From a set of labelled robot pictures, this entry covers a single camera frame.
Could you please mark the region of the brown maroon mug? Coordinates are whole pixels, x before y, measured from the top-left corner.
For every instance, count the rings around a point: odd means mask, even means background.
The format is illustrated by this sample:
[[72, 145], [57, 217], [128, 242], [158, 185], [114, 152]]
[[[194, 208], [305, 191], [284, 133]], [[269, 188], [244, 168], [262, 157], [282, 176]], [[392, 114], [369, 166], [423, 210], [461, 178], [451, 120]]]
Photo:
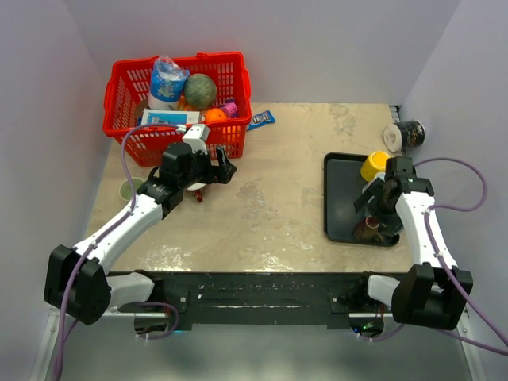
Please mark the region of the brown maroon mug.
[[362, 242], [383, 243], [384, 238], [379, 232], [380, 224], [372, 216], [365, 217], [353, 230], [353, 236]]

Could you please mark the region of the dark red mug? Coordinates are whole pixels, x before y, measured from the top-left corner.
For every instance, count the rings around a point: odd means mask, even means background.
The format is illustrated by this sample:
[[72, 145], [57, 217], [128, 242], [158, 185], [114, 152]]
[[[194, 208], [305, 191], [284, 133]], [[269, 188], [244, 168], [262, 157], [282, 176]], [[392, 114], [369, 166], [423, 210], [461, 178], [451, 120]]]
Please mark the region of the dark red mug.
[[203, 202], [204, 194], [208, 191], [210, 185], [205, 183], [196, 183], [186, 189], [186, 193], [191, 195], [197, 202]]

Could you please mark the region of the green mug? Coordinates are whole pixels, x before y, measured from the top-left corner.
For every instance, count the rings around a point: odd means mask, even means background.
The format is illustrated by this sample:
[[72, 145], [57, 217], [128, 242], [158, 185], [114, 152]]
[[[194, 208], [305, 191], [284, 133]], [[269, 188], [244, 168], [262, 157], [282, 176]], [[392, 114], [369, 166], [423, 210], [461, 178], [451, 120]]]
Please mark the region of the green mug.
[[[134, 177], [132, 178], [133, 189], [136, 191], [143, 183], [144, 180]], [[130, 183], [128, 180], [124, 181], [123, 184], [119, 188], [120, 198], [126, 202], [130, 201], [133, 196], [133, 191], [131, 189]]]

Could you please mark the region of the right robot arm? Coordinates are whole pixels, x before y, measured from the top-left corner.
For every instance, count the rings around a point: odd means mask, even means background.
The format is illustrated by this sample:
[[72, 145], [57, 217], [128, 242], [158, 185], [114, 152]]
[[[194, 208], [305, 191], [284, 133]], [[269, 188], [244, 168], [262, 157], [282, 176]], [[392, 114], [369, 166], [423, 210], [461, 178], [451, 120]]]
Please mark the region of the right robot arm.
[[418, 177], [409, 157], [387, 160], [386, 171], [377, 175], [354, 202], [355, 211], [379, 223], [383, 237], [404, 232], [413, 265], [401, 278], [368, 275], [353, 301], [359, 310], [373, 311], [380, 303], [390, 308], [400, 324], [453, 330], [471, 293], [471, 272], [458, 268], [447, 249], [429, 179]]

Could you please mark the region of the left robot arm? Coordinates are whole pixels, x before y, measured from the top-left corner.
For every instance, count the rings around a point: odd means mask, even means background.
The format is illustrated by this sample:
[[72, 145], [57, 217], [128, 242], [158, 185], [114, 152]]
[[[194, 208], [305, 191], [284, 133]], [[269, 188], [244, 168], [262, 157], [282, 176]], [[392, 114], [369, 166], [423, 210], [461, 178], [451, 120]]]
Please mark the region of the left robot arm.
[[158, 310], [164, 292], [154, 279], [138, 271], [110, 276], [110, 270], [127, 248], [181, 203], [189, 187], [231, 180], [237, 168], [225, 148], [217, 147], [216, 156], [213, 164], [208, 153], [188, 143], [170, 144], [160, 166], [151, 170], [118, 215], [78, 244], [61, 244], [51, 252], [44, 300], [86, 325], [115, 306], [138, 303], [147, 311]]

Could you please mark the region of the grey mug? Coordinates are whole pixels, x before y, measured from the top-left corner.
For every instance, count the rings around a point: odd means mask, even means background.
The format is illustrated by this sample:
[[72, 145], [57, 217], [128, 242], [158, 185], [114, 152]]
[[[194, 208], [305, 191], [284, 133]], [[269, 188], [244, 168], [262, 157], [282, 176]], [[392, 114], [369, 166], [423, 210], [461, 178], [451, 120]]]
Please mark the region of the grey mug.
[[371, 186], [377, 179], [384, 180], [384, 178], [385, 178], [385, 172], [380, 171], [374, 175], [374, 178], [371, 181], [369, 181], [365, 187]]

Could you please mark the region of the blue mug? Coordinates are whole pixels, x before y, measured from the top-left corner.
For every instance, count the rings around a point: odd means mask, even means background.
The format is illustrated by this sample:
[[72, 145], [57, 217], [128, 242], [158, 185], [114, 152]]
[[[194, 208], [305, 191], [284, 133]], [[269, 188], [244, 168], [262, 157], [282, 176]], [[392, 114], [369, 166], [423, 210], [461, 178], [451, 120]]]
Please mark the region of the blue mug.
[[394, 224], [385, 224], [385, 226], [381, 229], [381, 233], [384, 236], [392, 237], [398, 235], [399, 227], [397, 223]]

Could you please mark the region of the yellow mug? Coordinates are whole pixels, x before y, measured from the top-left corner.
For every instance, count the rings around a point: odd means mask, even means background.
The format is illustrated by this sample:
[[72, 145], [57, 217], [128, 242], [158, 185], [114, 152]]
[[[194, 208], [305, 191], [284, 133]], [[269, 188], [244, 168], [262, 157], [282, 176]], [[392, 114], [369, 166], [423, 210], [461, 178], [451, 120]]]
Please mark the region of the yellow mug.
[[385, 172], [387, 160], [390, 158], [386, 152], [372, 152], [360, 168], [361, 177], [367, 182], [372, 181], [378, 173]]

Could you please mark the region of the black tray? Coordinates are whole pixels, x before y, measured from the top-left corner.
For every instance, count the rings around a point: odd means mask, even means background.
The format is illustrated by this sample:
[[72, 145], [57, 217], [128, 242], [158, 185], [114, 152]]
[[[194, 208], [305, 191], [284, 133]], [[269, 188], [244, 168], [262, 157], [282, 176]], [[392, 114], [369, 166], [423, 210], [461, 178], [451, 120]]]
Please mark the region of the black tray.
[[360, 169], [366, 155], [331, 152], [324, 158], [324, 232], [333, 242], [394, 247], [400, 236], [380, 242], [358, 241], [353, 230], [365, 214], [357, 214], [353, 202], [361, 195], [367, 182]]

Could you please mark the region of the orange fruit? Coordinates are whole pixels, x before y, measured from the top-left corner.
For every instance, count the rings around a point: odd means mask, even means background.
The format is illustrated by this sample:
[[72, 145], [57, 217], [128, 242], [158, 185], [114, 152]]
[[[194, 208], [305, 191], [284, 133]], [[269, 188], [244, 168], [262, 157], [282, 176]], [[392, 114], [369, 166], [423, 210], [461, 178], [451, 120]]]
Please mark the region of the orange fruit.
[[228, 119], [228, 115], [226, 112], [221, 108], [212, 108], [209, 109], [206, 112], [205, 115], [205, 122], [206, 124], [218, 122], [218, 121], [225, 121]]

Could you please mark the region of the pink purple toy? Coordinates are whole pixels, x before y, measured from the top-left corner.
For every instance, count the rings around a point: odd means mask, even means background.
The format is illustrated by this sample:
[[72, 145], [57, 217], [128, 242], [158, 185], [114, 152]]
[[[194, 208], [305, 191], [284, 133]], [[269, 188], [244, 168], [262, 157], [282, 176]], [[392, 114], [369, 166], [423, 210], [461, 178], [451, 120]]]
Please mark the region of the pink purple toy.
[[225, 104], [220, 106], [220, 109], [225, 113], [227, 118], [237, 117], [238, 107], [234, 101], [226, 102]]

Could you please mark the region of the blue candy packet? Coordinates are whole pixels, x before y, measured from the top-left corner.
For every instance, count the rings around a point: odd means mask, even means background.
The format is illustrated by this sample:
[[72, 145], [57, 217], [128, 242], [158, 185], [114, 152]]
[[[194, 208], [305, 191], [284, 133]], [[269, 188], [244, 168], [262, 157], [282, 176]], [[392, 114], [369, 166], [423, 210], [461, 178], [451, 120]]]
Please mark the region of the blue candy packet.
[[265, 110], [259, 114], [253, 115], [248, 124], [247, 130], [251, 131], [259, 127], [275, 123], [275, 118], [270, 110]]

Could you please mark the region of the black white paper cup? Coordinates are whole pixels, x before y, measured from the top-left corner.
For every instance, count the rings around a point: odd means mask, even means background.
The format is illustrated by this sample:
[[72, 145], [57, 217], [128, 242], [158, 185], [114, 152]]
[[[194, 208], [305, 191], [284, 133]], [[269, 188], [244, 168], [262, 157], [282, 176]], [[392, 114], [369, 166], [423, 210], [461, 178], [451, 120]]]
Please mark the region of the black white paper cup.
[[425, 127], [417, 120], [391, 123], [383, 131], [383, 141], [390, 152], [416, 148], [425, 142]]

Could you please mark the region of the green melon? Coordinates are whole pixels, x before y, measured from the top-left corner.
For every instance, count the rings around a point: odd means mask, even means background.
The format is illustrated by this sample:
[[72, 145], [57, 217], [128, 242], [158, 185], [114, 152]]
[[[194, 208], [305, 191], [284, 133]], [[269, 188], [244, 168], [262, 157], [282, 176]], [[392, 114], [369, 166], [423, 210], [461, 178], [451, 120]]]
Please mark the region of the green melon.
[[218, 90], [215, 82], [205, 74], [190, 75], [184, 84], [184, 98], [196, 110], [209, 109], [216, 101]]

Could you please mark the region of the blue white box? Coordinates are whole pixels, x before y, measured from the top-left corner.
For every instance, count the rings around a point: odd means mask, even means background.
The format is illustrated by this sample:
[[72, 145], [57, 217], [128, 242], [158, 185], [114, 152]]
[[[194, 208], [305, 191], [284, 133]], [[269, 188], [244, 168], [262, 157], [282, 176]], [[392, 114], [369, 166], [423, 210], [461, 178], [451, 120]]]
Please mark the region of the blue white box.
[[198, 111], [145, 109], [137, 119], [137, 125], [193, 125], [200, 120], [201, 114]]

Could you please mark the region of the red plastic basket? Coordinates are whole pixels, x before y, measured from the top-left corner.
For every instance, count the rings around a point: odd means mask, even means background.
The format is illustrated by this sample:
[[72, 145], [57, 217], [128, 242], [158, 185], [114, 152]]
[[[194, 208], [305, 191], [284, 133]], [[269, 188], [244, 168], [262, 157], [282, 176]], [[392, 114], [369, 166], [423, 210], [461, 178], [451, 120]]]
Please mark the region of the red plastic basket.
[[[156, 58], [120, 60], [114, 63], [107, 83], [103, 108], [102, 130], [121, 143], [125, 134], [137, 125], [137, 106], [148, 97], [153, 64]], [[215, 159], [216, 147], [222, 146], [229, 159], [242, 157], [245, 135], [252, 118], [251, 84], [241, 52], [200, 52], [196, 56], [177, 57], [174, 61], [190, 73], [208, 75], [216, 84], [218, 97], [215, 107], [233, 100], [237, 116], [209, 125], [206, 140], [210, 158]], [[130, 137], [125, 151], [142, 167], [154, 167], [161, 162], [163, 151], [181, 136], [172, 128], [144, 128]]]

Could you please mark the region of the blue white plastic bag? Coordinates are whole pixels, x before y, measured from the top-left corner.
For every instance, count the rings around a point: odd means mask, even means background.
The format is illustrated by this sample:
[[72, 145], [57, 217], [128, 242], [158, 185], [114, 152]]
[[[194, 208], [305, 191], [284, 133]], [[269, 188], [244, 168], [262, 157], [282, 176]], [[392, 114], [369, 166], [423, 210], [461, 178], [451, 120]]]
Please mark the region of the blue white plastic bag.
[[154, 61], [148, 91], [148, 107], [152, 110], [177, 110], [184, 84], [190, 71], [182, 69], [169, 56]]

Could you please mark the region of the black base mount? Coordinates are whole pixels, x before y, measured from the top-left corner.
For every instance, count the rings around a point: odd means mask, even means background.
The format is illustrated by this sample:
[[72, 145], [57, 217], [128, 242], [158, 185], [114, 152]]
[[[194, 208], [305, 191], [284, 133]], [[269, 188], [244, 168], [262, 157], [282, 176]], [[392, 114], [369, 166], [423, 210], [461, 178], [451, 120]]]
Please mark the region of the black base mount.
[[153, 306], [130, 303], [122, 313], [162, 316], [163, 303], [179, 312], [179, 330], [194, 325], [321, 325], [348, 329], [353, 318], [379, 319], [389, 310], [367, 296], [364, 273], [153, 271]]

